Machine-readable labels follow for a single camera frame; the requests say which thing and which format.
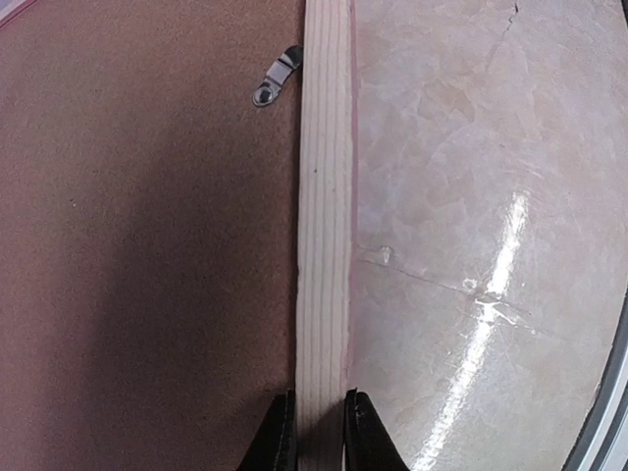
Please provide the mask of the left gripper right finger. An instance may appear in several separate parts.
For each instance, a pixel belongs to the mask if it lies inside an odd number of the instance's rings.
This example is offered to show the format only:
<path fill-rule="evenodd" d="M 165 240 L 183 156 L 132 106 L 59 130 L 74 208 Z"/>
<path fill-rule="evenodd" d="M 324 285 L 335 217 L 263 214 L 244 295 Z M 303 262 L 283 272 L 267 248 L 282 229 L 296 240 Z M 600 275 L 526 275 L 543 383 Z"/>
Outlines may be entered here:
<path fill-rule="evenodd" d="M 407 471 L 391 436 L 366 392 L 344 399 L 344 467 L 348 471 Z"/>

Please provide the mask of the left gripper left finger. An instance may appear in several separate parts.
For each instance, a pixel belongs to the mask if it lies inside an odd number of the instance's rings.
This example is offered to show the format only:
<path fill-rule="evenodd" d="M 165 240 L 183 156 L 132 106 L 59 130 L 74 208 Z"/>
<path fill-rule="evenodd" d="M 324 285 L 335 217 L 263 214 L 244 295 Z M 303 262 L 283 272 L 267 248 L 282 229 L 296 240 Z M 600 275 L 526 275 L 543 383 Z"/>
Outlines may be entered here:
<path fill-rule="evenodd" d="M 296 396 L 276 395 L 257 429 L 237 471 L 295 471 L 297 469 Z"/>

